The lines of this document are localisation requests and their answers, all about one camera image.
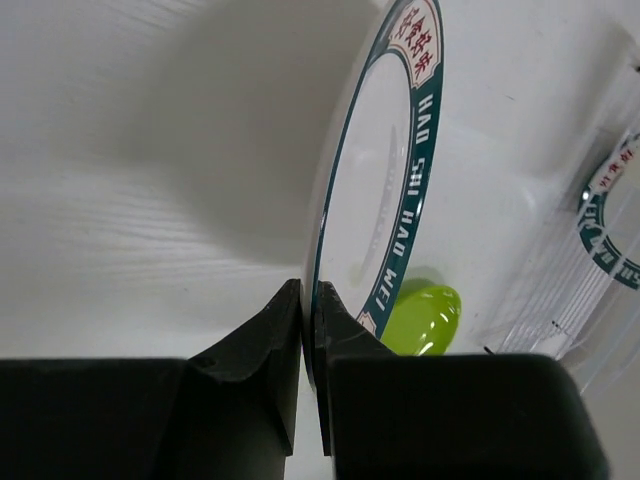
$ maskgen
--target transparent plastic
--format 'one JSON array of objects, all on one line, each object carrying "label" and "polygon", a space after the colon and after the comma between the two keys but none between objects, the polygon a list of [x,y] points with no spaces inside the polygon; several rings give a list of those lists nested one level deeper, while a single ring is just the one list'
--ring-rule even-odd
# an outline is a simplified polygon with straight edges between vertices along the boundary
[{"label": "transparent plastic", "polygon": [[[640,186],[625,190],[590,249],[581,237],[585,215],[601,193],[585,186],[640,132],[640,75],[633,62],[611,92],[598,126],[585,132],[578,152],[584,160],[477,333],[487,352],[542,353],[561,360],[590,395],[606,390],[640,354],[640,292],[620,281],[631,276],[626,262],[640,254]],[[640,150],[631,161],[638,157]],[[614,232],[624,234],[625,247],[604,269],[595,257]]]}]

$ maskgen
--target red chinese characters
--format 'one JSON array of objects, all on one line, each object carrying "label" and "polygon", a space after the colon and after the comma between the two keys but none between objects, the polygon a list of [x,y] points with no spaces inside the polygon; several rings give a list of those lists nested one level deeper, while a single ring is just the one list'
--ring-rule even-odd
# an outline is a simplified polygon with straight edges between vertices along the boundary
[{"label": "red chinese characters", "polygon": [[398,33],[396,33],[396,38],[402,38],[409,27],[413,24],[414,17],[418,14],[420,10],[418,8],[412,8],[409,10],[409,13],[404,17],[402,23],[400,24],[400,28],[398,28]]},{"label": "red chinese characters", "polygon": [[389,40],[407,60],[413,85],[429,80],[440,62],[439,24],[429,0],[414,0],[399,17]]},{"label": "red chinese characters", "polygon": [[602,180],[600,180],[600,183],[598,183],[598,185],[602,188],[609,188],[609,185],[611,185],[611,178],[605,175]]},{"label": "red chinese characters", "polygon": [[418,63],[416,63],[416,75],[420,75],[424,72],[429,65],[431,65],[431,60],[433,60],[433,54],[426,52],[420,57]]},{"label": "red chinese characters", "polygon": [[633,152],[631,150],[626,150],[620,154],[620,161],[625,165],[629,163],[629,161],[633,158]]}]

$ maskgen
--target green object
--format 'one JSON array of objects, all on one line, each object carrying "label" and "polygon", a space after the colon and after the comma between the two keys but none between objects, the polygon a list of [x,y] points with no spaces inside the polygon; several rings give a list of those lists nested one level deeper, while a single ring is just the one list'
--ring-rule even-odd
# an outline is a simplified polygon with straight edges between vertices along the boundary
[{"label": "green object", "polygon": [[398,296],[381,341],[398,355],[441,355],[458,329],[460,296],[447,286],[427,286]]}]

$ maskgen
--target white plate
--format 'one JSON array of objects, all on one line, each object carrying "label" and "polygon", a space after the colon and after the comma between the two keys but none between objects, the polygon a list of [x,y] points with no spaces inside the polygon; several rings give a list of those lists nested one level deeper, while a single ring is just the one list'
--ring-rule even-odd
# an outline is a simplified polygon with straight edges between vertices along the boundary
[{"label": "white plate", "polygon": [[347,311],[378,338],[427,193],[444,68],[436,1],[398,0],[381,18],[327,140],[302,298],[309,319],[318,280],[332,282]]},{"label": "white plate", "polygon": [[[598,167],[583,193],[583,200],[591,200],[580,228],[587,251],[597,248],[594,262],[634,290],[640,289],[639,150],[640,135],[635,135]],[[623,256],[622,265],[618,265]]]}]

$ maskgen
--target white surface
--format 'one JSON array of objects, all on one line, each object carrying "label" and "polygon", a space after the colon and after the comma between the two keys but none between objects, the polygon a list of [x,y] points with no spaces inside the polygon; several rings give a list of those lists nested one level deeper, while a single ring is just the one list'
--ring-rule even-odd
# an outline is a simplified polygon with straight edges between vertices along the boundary
[{"label": "white surface", "polygon": [[[564,188],[640,3],[442,11],[443,118],[409,276],[460,292],[464,333]],[[315,162],[375,13],[0,3],[0,355],[191,355],[298,275]],[[330,478],[305,408],[287,476]]]}]

